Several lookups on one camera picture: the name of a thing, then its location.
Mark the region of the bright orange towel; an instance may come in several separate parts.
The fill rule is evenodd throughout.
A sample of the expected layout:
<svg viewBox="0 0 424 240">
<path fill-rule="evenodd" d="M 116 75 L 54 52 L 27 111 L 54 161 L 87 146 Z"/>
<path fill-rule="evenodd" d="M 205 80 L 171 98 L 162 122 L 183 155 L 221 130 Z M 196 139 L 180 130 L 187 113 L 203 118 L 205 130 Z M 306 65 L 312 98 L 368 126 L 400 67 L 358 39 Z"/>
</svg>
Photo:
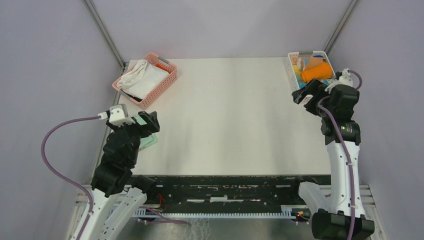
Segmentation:
<svg viewBox="0 0 424 240">
<path fill-rule="evenodd" d="M 300 73 L 300 79 L 305 83 L 309 83 L 313 79 L 330 79 L 332 75 L 333 70 L 331 65 L 328 62 L 324 62 L 314 68 L 302 71 Z"/>
</svg>

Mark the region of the patterned white blue towel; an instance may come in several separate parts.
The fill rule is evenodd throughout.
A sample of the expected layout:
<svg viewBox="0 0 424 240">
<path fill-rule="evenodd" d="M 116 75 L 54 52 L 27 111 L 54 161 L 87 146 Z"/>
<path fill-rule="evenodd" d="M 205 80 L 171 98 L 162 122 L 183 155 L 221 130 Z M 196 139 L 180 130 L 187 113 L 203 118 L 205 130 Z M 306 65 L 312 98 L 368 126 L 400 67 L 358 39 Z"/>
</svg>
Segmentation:
<svg viewBox="0 0 424 240">
<path fill-rule="evenodd" d="M 297 79 L 299 89 L 304 88 L 308 84 L 307 82 L 302 81 L 299 77 L 297 77 L 296 79 Z M 334 79 L 320 79 L 319 81 L 321 83 L 325 84 L 326 86 L 329 86 L 335 80 Z"/>
</svg>

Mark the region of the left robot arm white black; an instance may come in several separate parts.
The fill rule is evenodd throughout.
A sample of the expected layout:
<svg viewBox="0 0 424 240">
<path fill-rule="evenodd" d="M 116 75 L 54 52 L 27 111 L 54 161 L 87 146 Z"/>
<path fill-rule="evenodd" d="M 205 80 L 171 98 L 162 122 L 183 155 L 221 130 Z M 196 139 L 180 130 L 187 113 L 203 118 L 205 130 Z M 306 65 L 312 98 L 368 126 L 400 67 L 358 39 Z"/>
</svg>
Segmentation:
<svg viewBox="0 0 424 240">
<path fill-rule="evenodd" d="M 136 209 L 157 198 L 149 177 L 134 177 L 142 139 L 159 132 L 157 112 L 140 111 L 128 116 L 126 110 L 106 112 L 106 125 L 112 129 L 103 146 L 100 164 L 94 171 L 90 197 L 73 240 L 114 240 Z"/>
</svg>

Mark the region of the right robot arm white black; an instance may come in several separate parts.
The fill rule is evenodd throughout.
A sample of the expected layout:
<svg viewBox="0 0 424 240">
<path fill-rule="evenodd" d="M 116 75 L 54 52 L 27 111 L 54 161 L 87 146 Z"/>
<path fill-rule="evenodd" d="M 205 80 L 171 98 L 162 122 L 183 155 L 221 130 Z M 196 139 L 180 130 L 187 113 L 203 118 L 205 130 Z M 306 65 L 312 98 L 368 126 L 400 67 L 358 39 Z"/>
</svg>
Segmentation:
<svg viewBox="0 0 424 240">
<path fill-rule="evenodd" d="M 289 189 L 295 204 L 306 203 L 312 235 L 318 240 L 366 240 L 375 232 L 367 219 L 360 194 L 359 152 L 361 130 L 353 120 L 360 92 L 348 84 L 327 86 L 317 79 L 292 93 L 307 112 L 321 118 L 321 133 L 330 161 L 331 192 L 326 196 L 317 183 L 302 182 Z"/>
</svg>

